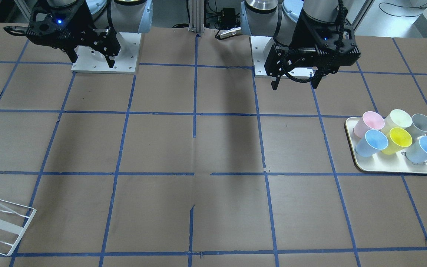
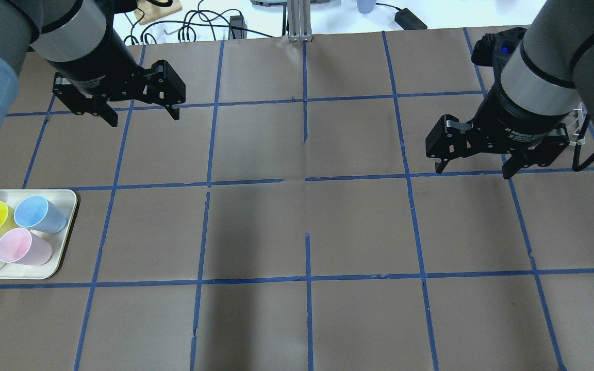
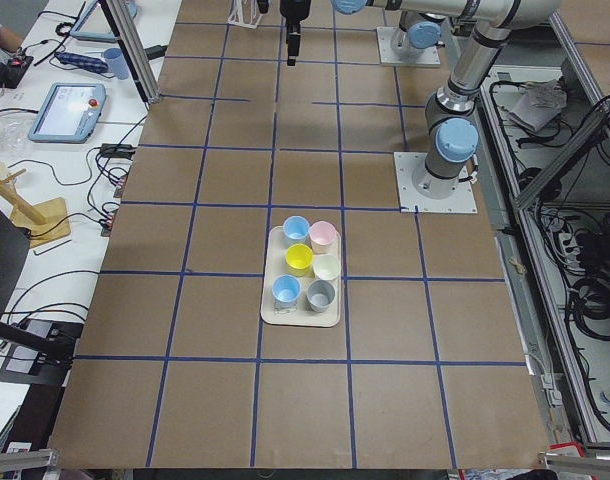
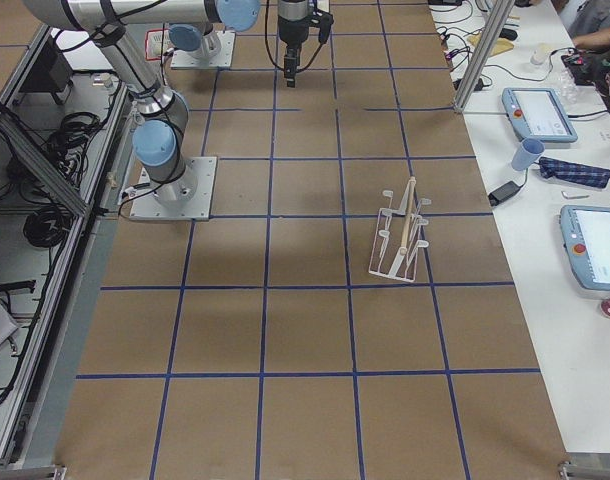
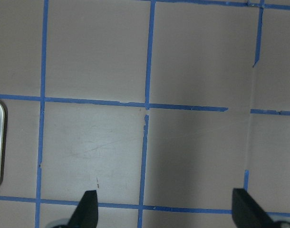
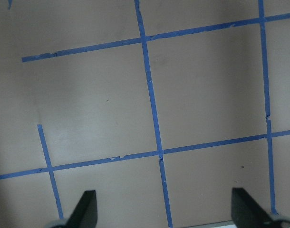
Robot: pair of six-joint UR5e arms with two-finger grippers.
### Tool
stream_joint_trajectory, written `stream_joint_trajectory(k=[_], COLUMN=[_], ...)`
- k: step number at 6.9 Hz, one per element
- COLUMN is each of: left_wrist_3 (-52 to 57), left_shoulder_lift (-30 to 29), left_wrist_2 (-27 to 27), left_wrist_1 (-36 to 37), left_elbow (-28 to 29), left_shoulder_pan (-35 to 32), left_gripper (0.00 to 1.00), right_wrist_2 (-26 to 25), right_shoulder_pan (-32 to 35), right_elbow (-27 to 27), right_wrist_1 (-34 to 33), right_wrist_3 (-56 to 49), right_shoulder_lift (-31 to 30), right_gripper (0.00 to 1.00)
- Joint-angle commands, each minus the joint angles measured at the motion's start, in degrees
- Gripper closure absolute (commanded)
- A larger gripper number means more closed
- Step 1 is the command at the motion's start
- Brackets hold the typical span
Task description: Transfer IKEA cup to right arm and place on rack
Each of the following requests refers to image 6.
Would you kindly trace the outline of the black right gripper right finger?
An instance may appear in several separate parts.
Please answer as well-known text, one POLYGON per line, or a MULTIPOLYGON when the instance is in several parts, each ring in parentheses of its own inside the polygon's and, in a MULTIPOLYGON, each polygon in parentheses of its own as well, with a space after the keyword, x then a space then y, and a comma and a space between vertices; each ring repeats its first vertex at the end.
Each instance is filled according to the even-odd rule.
POLYGON ((244 188, 232 188, 231 218, 237 228, 279 228, 244 188))

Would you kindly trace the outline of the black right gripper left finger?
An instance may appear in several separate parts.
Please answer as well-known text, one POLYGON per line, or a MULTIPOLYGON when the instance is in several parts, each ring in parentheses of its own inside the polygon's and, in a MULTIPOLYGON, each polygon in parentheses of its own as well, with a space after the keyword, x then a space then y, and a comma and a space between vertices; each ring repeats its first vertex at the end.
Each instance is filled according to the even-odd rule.
POLYGON ((95 228, 98 221, 97 196, 95 190, 83 193, 71 216, 66 222, 66 228, 95 228))

